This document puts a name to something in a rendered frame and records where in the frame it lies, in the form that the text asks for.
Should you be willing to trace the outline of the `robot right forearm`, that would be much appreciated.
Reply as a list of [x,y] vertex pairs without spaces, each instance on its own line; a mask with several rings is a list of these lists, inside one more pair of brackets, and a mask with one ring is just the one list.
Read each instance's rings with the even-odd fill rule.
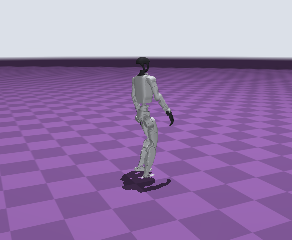
[[165,103],[165,100],[163,99],[162,95],[159,94],[159,98],[160,98],[160,101],[158,102],[159,105],[161,105],[161,107],[163,108],[163,110],[165,111],[168,111],[169,113],[171,112],[171,109],[168,107],[168,105]]

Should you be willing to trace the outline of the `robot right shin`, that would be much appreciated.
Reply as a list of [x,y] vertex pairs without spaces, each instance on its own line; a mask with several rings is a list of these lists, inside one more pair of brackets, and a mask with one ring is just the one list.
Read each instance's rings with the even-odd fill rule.
[[155,148],[150,147],[148,153],[145,154],[145,161],[144,161],[145,168],[144,168],[144,174],[143,174],[145,178],[147,178],[150,173],[151,167],[154,163],[155,156],[156,156]]

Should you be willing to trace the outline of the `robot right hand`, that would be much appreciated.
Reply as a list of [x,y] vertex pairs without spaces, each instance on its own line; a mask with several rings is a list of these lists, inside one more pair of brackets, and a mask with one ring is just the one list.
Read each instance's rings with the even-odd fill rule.
[[168,111],[166,111],[166,114],[167,114],[167,116],[169,116],[169,119],[170,119],[170,121],[171,121],[171,124],[170,124],[170,126],[172,126],[173,125],[173,123],[174,123],[174,119],[173,119],[173,115],[172,115],[172,112],[168,112]]

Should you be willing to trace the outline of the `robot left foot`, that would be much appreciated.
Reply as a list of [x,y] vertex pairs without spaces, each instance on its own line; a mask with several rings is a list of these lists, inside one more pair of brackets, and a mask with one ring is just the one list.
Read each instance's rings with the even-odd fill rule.
[[[144,171],[144,168],[145,168],[145,167],[142,167],[142,168],[138,169],[138,167],[135,167],[135,168],[134,168],[134,171]],[[151,169],[150,171],[152,171],[152,169]]]

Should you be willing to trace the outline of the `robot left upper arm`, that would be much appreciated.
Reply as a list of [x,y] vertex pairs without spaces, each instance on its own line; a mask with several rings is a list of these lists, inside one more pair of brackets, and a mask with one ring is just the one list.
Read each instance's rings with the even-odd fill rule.
[[132,94],[131,97],[133,100],[136,101],[136,97],[135,97],[135,88],[134,88],[134,78],[132,78]]

